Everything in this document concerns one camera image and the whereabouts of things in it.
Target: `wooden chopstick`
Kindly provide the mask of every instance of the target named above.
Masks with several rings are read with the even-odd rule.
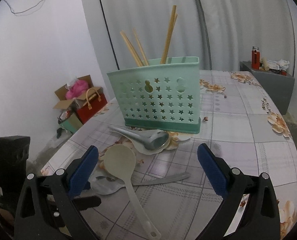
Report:
[[[144,50],[143,50],[143,47],[142,47],[141,43],[139,42],[139,38],[138,38],[138,35],[137,35],[137,32],[136,32],[136,29],[135,29],[135,28],[133,28],[133,33],[134,33],[134,36],[135,36],[137,45],[138,45],[138,47],[139,47],[139,50],[140,50],[140,52],[141,52],[141,54],[142,54],[142,57],[143,57],[143,59],[144,59],[145,65],[146,65],[146,66],[149,66],[148,60],[147,60],[147,58],[146,58],[145,52],[144,52]]]
[[[174,30],[174,26],[175,26],[176,19],[177,19],[177,13],[175,14],[175,18],[174,18],[173,30]]]
[[[163,51],[163,54],[162,54],[160,64],[165,64],[166,63],[168,50],[170,48],[170,39],[172,37],[172,32],[173,32],[173,28],[174,28],[174,24],[175,24],[175,21],[174,21],[175,20],[175,13],[176,13],[176,5],[173,5],[172,13],[171,13],[171,16],[170,16],[169,27],[168,27],[168,30],[167,30],[167,36],[166,36],[164,51]]]
[[[120,32],[121,36],[123,37],[126,45],[127,45],[127,48],[129,49],[130,53],[132,54],[136,64],[138,67],[143,67],[143,62],[141,60],[141,58],[139,57],[139,55],[137,54],[136,50],[134,49],[132,43],[130,42],[130,40],[127,38],[126,34],[124,33],[124,31],[121,31]]]

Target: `tablecloth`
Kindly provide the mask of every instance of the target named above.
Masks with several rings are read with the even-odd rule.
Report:
[[[278,109],[250,73],[239,73],[247,74],[252,80],[243,83],[232,79],[230,72],[201,70],[201,79],[221,85],[225,90],[217,93],[201,86],[200,116],[201,119],[207,116],[208,121],[202,121],[200,132],[192,135],[190,140],[179,142],[176,149],[164,150],[157,155],[137,155],[137,159],[144,163],[136,166],[133,181],[185,171],[191,173],[188,179],[180,182],[135,187],[141,205],[162,234],[162,239],[195,239],[222,201],[197,160],[196,150],[201,143],[206,143],[216,156],[223,158],[230,167],[238,167],[244,174],[258,176],[267,172],[279,208],[285,210],[292,202],[293,223],[296,222],[297,151],[294,141],[272,130],[272,124],[267,121],[267,111],[270,108],[279,114]],[[67,168],[90,145],[95,145],[99,151],[113,145],[120,136],[109,131],[108,125],[125,127],[115,99],[58,150],[44,166],[42,174],[51,175],[58,168]],[[81,213],[101,239],[147,239],[125,188],[100,197],[100,206]],[[237,226],[242,212],[240,207],[230,230]]]

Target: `mint green plastic basket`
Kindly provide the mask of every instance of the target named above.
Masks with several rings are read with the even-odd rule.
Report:
[[[125,125],[199,133],[199,58],[171,57],[163,65],[160,60],[107,73]]]

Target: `curtain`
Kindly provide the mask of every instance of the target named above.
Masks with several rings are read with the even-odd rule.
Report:
[[[252,46],[270,60],[288,60],[293,74],[295,40],[287,0],[201,0],[214,70],[238,70]]]
[[[197,56],[201,67],[210,69],[204,25],[195,0],[102,0],[107,26],[120,69],[135,67],[120,31],[124,30],[140,55],[132,29],[136,28],[148,59],[161,58],[172,6],[178,18],[169,57]]]
[[[198,56],[201,69],[239,70],[251,59],[252,46],[270,60],[288,60],[293,74],[294,30],[287,0],[102,0],[108,29],[120,69],[135,67],[120,31],[135,48],[136,27],[149,59],[160,58],[170,11],[178,19],[170,57]]]

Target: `pink fabric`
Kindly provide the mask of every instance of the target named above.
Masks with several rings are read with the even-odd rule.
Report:
[[[87,89],[89,89],[88,83],[84,80],[78,80],[75,84],[67,91],[65,97],[66,99],[73,99],[79,97],[82,93],[84,93]]]

